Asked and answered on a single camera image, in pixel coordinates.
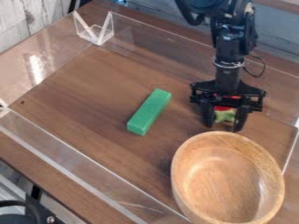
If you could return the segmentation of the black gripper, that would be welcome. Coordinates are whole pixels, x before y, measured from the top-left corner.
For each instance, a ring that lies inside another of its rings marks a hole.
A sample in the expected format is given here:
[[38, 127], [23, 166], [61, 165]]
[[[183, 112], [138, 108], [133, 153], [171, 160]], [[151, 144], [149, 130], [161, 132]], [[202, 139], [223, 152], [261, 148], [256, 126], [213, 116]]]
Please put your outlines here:
[[215, 123], [215, 107], [238, 109], [235, 114], [234, 132], [244, 130], [249, 119], [249, 112], [264, 110], [264, 100], [268, 92], [250, 86], [244, 81], [238, 84], [238, 90], [226, 93], [217, 89], [217, 81], [195, 82], [190, 85], [191, 103], [202, 107], [203, 123], [210, 128]]

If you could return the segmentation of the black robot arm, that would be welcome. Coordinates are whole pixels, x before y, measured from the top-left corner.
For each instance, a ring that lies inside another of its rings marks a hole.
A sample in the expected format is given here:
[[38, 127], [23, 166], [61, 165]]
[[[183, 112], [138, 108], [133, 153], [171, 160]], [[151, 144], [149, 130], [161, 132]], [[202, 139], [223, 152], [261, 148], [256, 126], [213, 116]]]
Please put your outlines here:
[[191, 84], [191, 102], [199, 105], [201, 119], [210, 127], [233, 122], [233, 130], [244, 130], [249, 114], [264, 109], [268, 92], [242, 80], [246, 56], [258, 44], [253, 0], [175, 0], [190, 25], [210, 20], [214, 80]]

